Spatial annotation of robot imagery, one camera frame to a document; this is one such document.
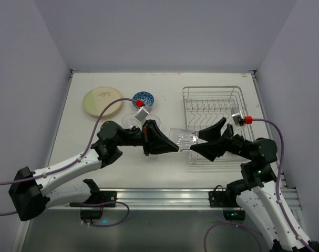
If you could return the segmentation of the clear glass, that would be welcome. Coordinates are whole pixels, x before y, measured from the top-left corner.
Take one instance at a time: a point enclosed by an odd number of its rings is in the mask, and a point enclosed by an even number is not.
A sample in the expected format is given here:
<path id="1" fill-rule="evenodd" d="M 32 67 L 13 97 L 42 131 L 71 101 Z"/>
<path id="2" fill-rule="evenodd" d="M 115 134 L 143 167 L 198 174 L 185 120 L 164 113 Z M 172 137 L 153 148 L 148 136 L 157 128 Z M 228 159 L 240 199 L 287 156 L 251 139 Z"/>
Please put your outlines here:
<path id="1" fill-rule="evenodd" d="M 147 119 L 148 119 L 148 120 L 155 120 L 157 126 L 160 126 L 160 125 L 161 125 L 161 121 L 160 121 L 160 119 L 159 119 L 156 115 L 148 115 L 148 116 L 147 116 Z"/>
<path id="2" fill-rule="evenodd" d="M 189 151 L 192 145 L 198 144 L 198 131 L 171 128 L 169 132 L 169 139 L 174 142 L 179 152 Z"/>
<path id="3" fill-rule="evenodd" d="M 159 155 L 158 154 L 149 154 L 148 155 L 148 157 L 150 157 L 150 158 L 156 158 L 156 157 L 158 157 Z"/>
<path id="4" fill-rule="evenodd" d="M 132 113 L 126 114 L 123 117 L 122 125 L 124 126 L 124 128 L 129 128 L 129 129 L 131 129 L 133 127 L 136 127 L 136 128 L 139 127 L 139 124 L 138 124 L 137 120 L 135 119 L 135 115 Z"/>

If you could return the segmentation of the cream plate rearmost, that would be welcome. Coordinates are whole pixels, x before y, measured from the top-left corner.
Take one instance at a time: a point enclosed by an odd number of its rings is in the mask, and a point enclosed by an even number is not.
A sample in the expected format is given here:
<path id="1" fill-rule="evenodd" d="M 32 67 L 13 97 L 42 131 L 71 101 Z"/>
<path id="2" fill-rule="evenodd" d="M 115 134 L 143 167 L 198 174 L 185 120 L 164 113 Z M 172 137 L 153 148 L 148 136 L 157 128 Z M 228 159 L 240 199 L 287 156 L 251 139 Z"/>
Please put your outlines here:
<path id="1" fill-rule="evenodd" d="M 83 107 L 85 111 L 98 118 L 104 108 L 111 102 L 120 99 L 120 92 L 112 87 L 98 87 L 89 91 L 83 99 Z M 102 119 L 115 116 L 119 103 L 116 102 L 111 105 L 102 115 Z"/>

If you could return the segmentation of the cream and green plate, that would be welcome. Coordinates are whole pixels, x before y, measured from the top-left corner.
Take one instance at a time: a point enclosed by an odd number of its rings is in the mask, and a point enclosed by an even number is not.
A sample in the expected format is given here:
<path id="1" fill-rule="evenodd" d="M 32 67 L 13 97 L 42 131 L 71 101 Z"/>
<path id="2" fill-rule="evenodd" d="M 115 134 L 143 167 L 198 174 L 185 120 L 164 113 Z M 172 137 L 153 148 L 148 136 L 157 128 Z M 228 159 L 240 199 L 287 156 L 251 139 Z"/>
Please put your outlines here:
<path id="1" fill-rule="evenodd" d="M 119 103 L 119 107 L 116 110 L 115 115 L 119 114 L 121 112 L 121 110 L 123 109 L 124 101 L 122 100 L 122 101 L 119 101 L 118 103 Z"/>

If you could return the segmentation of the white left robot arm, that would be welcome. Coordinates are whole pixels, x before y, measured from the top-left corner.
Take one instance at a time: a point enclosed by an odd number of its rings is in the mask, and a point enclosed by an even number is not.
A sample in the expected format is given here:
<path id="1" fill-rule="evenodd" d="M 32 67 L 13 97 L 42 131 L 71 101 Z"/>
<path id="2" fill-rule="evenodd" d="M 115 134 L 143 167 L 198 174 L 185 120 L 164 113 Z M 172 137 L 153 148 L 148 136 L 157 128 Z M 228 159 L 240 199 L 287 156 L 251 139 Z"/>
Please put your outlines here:
<path id="1" fill-rule="evenodd" d="M 58 205 L 97 207 L 106 203 L 94 180 L 87 178 L 74 186 L 66 183 L 113 164 L 122 156 L 121 146 L 140 146 L 146 156 L 179 150 L 160 131 L 155 120 L 147 120 L 142 128 L 131 129 L 107 121 L 102 124 L 97 137 L 86 152 L 42 169 L 31 171 L 25 167 L 17 172 L 8 193 L 20 220 L 31 220 Z"/>

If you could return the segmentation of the blue patterned bowl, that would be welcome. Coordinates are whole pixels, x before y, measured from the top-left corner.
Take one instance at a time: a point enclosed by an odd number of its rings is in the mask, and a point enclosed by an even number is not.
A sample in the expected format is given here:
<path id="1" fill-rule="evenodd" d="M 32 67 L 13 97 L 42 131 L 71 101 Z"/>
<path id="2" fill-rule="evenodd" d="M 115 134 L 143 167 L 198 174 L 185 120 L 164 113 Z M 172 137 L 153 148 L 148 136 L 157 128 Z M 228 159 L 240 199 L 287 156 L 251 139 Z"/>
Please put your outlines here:
<path id="1" fill-rule="evenodd" d="M 149 92 L 146 92 L 146 91 L 141 91 L 141 92 L 137 92 L 133 98 L 133 100 L 135 100 L 132 104 L 135 108 L 140 108 L 138 105 L 137 105 L 137 101 L 138 100 L 141 100 L 144 104 L 152 107 L 154 102 L 155 102 L 155 98 L 154 96 L 149 93 Z"/>

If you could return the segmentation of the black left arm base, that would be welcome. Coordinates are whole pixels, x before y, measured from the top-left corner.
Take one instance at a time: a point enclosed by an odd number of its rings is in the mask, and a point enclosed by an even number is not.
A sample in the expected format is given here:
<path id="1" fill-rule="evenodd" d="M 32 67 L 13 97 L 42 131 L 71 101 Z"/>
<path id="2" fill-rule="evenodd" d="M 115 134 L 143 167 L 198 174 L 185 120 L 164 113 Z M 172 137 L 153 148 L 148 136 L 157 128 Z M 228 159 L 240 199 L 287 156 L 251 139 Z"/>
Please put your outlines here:
<path id="1" fill-rule="evenodd" d="M 116 191 L 101 191 L 98 185 L 92 179 L 85 179 L 83 182 L 89 187 L 90 196 L 83 203 L 94 205 L 100 203 L 108 203 L 116 199 Z M 95 210 L 81 210 L 80 219 L 83 222 L 90 221 L 93 223 L 93 220 L 101 219 L 103 215 L 104 207 L 101 206 L 99 209 Z"/>

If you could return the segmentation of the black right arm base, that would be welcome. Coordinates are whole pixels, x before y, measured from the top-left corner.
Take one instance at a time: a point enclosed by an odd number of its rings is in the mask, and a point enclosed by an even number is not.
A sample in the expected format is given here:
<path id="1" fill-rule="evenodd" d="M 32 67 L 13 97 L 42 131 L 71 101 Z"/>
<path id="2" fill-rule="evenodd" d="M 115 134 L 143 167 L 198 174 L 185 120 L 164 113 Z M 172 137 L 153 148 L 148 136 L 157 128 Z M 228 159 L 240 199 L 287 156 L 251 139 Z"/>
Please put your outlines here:
<path id="1" fill-rule="evenodd" d="M 215 189 L 208 192 L 209 204 L 212 208 L 221 208 L 223 217 L 228 222 L 243 223 L 246 218 L 245 211 L 228 197 L 226 189 L 217 185 Z"/>

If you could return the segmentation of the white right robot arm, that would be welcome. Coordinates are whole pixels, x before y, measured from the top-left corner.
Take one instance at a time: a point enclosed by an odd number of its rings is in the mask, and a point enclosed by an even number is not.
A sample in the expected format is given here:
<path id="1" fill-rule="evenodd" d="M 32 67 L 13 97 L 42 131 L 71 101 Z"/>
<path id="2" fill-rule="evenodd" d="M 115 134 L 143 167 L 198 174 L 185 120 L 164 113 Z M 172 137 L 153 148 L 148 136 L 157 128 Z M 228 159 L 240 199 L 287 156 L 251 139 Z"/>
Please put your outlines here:
<path id="1" fill-rule="evenodd" d="M 272 163 L 281 161 L 274 140 L 257 138 L 249 141 L 235 134 L 226 118 L 199 131 L 198 137 L 203 143 L 190 146 L 190 150 L 209 161 L 226 152 L 248 160 L 240 165 L 242 179 L 229 183 L 224 194 L 228 201 L 243 208 L 270 251 L 319 251 L 319 242 L 305 233 L 281 192 L 281 173 L 275 173 L 271 168 Z"/>

